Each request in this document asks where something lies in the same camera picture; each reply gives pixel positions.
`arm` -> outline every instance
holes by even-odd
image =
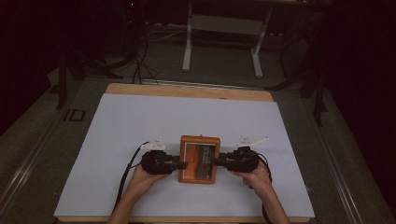
[[[149,175],[143,170],[142,165],[136,166],[131,181],[107,224],[128,223],[134,205],[140,197],[149,191],[155,182],[165,177],[167,175]]]
[[[232,173],[243,177],[244,184],[254,189],[257,196],[262,200],[266,214],[273,223],[290,223],[268,177],[268,171],[261,161],[257,169],[251,173]]]

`white tag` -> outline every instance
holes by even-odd
[[[238,142],[239,147],[249,147],[254,144],[269,140],[270,137],[268,136],[259,136],[259,137],[254,137],[254,136],[241,136]]]
[[[145,150],[165,150],[165,144],[163,143],[163,138],[160,137],[159,139],[154,139],[148,143],[146,143],[145,145],[143,145],[142,147],[140,147],[142,149]]]

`wooden frame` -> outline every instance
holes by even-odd
[[[217,166],[211,164],[219,157],[220,139],[217,137],[183,135],[180,139],[180,161],[189,164],[178,172],[178,181],[191,184],[214,184]]]

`gray floor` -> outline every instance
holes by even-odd
[[[267,38],[260,53],[264,78],[253,74],[249,49],[219,45],[209,47],[197,41],[192,49],[191,70],[181,71],[184,42],[178,38],[150,41],[146,66],[161,85],[221,85],[227,88],[263,90],[283,81],[279,50],[273,48],[276,38]],[[285,57],[290,71],[301,54],[291,52]],[[135,64],[117,73],[130,82]],[[146,69],[143,77],[150,77]],[[114,82],[90,75],[85,81],[69,82],[69,101],[63,110],[56,110],[57,95],[45,93],[0,138],[0,192],[4,197],[0,223],[52,223],[53,212],[64,183],[78,155],[85,134],[106,86]],[[155,84],[146,78],[145,84]],[[329,91],[322,114],[323,127],[312,118],[313,99],[301,98],[300,84],[272,92],[299,163],[304,182],[317,218],[308,223],[396,223],[380,194],[359,152],[346,123]],[[66,109],[85,110],[81,122],[64,121]],[[27,163],[29,156],[35,162]],[[20,178],[23,188],[6,191],[21,166],[34,168]]]

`dark background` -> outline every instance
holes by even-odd
[[[186,2],[146,1],[147,20],[185,24]],[[322,56],[332,53],[332,40],[338,43],[326,86],[396,216],[395,1],[334,1],[334,5],[336,13],[324,24],[326,35],[319,40],[324,46],[319,51]],[[58,66],[60,34],[92,57],[100,57],[106,50],[122,54],[124,14],[120,6],[120,2],[109,7],[105,1],[91,5],[76,0],[1,3],[0,134],[50,87],[46,75]],[[102,28],[113,29],[108,32],[115,34],[111,43],[98,38],[92,13],[96,22],[102,21]],[[283,16],[275,14],[272,32],[289,29],[292,13],[284,9]]]

